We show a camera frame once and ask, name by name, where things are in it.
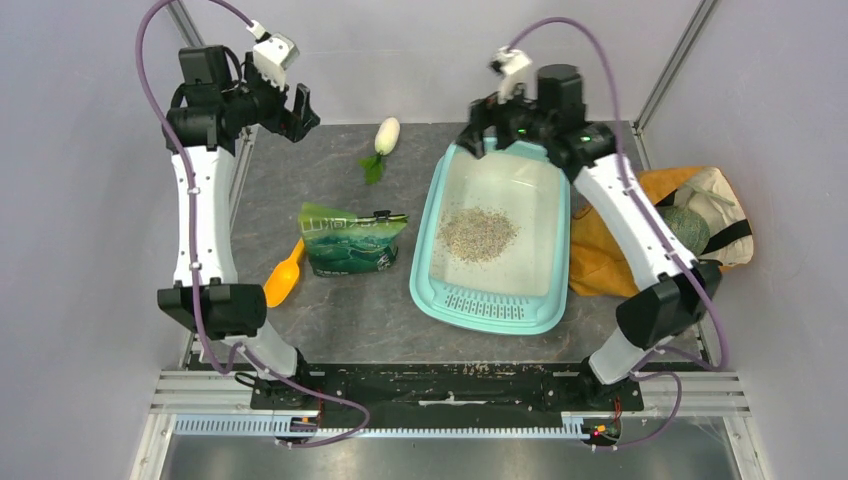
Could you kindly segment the teal plastic litter box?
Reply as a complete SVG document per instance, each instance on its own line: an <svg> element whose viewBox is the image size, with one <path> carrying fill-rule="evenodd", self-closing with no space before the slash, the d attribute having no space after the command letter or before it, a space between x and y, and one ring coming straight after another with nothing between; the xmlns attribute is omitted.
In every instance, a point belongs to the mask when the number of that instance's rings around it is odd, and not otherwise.
<svg viewBox="0 0 848 480"><path fill-rule="evenodd" d="M438 161L421 214L409 291L444 323L502 335L537 335L563 317L570 247L570 185L545 150L518 141L505 150L485 139L476 159L452 144ZM520 232L495 260L467 263L437 239L451 213L502 210Z"/></svg>

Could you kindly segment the green litter bag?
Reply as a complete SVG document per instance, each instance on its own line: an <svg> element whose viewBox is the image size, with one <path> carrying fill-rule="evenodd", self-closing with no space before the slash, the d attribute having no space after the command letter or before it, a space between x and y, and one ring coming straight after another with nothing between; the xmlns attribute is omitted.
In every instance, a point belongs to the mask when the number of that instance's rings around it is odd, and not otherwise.
<svg viewBox="0 0 848 480"><path fill-rule="evenodd" d="M314 203L302 205L298 226L315 275L374 273L395 264L397 237L408 221L358 223L359 217L364 216Z"/></svg>

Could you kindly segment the orange plastic scoop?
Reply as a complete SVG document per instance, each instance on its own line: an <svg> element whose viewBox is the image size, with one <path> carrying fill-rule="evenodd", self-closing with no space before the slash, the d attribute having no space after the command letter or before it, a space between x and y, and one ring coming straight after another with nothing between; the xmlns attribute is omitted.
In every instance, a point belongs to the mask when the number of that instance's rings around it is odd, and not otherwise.
<svg viewBox="0 0 848 480"><path fill-rule="evenodd" d="M301 261L305 253L304 240L300 238L291 254L279 262L268 279L263 290L268 308L276 308L291 294L301 277Z"/></svg>

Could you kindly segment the black bag clip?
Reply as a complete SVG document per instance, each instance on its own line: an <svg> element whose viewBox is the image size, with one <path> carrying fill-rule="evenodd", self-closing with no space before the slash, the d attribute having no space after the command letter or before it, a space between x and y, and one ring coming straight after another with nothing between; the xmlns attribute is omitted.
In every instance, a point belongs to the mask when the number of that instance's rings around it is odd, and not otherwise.
<svg viewBox="0 0 848 480"><path fill-rule="evenodd" d="M407 222L408 216L401 213L392 213L390 210L374 211L371 216L359 217L358 223L378 223L378 222Z"/></svg>

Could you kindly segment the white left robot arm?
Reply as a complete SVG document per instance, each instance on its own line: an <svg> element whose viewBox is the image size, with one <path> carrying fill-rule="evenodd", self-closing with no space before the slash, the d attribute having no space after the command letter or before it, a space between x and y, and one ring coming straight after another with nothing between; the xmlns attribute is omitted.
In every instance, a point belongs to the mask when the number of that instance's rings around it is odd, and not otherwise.
<svg viewBox="0 0 848 480"><path fill-rule="evenodd" d="M238 278L231 189L244 129L259 125L298 142L320 122L304 84L286 107L286 73L297 56L280 37L258 42L243 60L222 45L180 50L183 81L163 128L177 182L179 247L173 284L157 292L159 309L199 340L220 341L262 377L279 377L275 394L295 409L311 401L314 383L298 372L300 352L268 322L263 288Z"/></svg>

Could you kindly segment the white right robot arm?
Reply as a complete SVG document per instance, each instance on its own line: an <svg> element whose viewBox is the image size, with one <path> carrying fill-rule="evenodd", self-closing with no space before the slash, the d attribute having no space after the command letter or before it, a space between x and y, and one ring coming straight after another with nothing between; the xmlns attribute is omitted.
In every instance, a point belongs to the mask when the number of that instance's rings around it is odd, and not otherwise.
<svg viewBox="0 0 848 480"><path fill-rule="evenodd" d="M523 82L528 65L494 60L490 67L501 77L499 87L471 104L457 145L482 158L483 134L493 129L498 150L518 141L541 146L549 162L600 215L638 288L617 307L616 330L581 367L579 400L601 409L616 398L617 384L634 377L656 347L703 319L722 274L717 264L699 261L672 234L611 129L587 121L576 67L540 68L533 99L527 97Z"/></svg>

